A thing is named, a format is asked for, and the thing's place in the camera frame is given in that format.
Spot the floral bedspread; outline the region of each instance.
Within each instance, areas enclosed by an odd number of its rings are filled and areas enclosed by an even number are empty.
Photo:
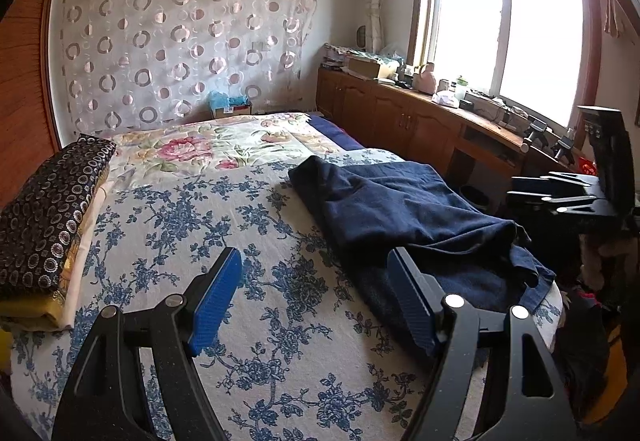
[[[330,154],[338,165],[394,162],[387,151]],[[195,360],[233,441],[399,440],[426,375],[371,315],[293,191],[301,160],[205,170],[111,192],[84,270],[76,327],[21,333],[12,354],[14,399],[50,436],[68,371],[105,305],[140,310],[183,291],[225,246],[243,275],[218,338]],[[535,320],[547,344],[558,325],[554,285]],[[158,434],[172,436],[152,358],[146,393]],[[482,392],[474,376],[459,435],[473,427]]]
[[[113,137],[110,167],[115,190],[185,178],[208,169],[227,170],[311,154],[343,152],[308,124],[306,114],[232,116]]]

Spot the wooden cabinet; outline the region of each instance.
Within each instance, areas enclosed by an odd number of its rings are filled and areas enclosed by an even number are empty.
[[[460,181],[462,170],[472,169],[476,160],[507,177],[517,175],[522,167],[522,138],[471,112],[439,106],[421,94],[321,69],[316,103],[363,146],[430,164],[443,177],[451,174],[452,182],[456,177]],[[454,151],[460,153],[452,162]]]
[[[455,137],[451,129],[433,114],[413,114],[411,137],[406,149],[406,159],[426,163],[444,176],[453,154]]]
[[[320,69],[318,71],[318,91],[316,93],[318,110],[329,119],[334,119],[335,117],[335,93],[340,80],[339,76],[332,74],[332,72],[333,71],[327,71],[326,69]]]
[[[370,82],[346,77],[342,84],[342,110],[336,123],[356,141],[370,145],[373,97]]]
[[[412,117],[406,97],[386,87],[372,90],[373,112],[370,119],[372,147],[383,148],[404,157],[412,130]]]

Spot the window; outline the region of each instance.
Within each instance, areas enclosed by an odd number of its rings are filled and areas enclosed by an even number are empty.
[[[437,79],[570,124],[583,50],[582,0],[431,0],[429,37],[416,56]]]

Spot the box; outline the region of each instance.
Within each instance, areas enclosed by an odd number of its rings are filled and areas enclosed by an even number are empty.
[[[398,70],[398,62],[391,60],[388,64],[381,64],[372,58],[361,56],[346,57],[346,72],[353,72],[353,76],[367,80],[389,78]]]
[[[252,106],[251,103],[246,105],[238,105],[232,107],[233,112],[229,114],[225,112],[223,108],[217,108],[213,114],[214,119],[222,119],[223,117],[231,117],[231,116],[251,116]]]

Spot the folded blanket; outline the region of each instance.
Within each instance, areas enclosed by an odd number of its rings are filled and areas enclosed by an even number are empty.
[[[504,312],[520,303],[533,312],[553,282],[553,272],[517,246],[529,241],[524,228],[481,214],[428,165],[337,167],[312,156],[289,178],[360,295],[414,353],[385,269],[391,248],[406,247],[446,293],[480,309]],[[427,354],[437,348],[433,337]]]
[[[61,331],[74,326],[82,271],[91,241],[95,221],[100,214],[113,182],[100,185],[94,194],[82,223],[78,227],[81,238],[76,242],[65,261],[61,275],[61,288],[51,295],[25,295],[0,299],[0,320],[10,327],[23,331]]]

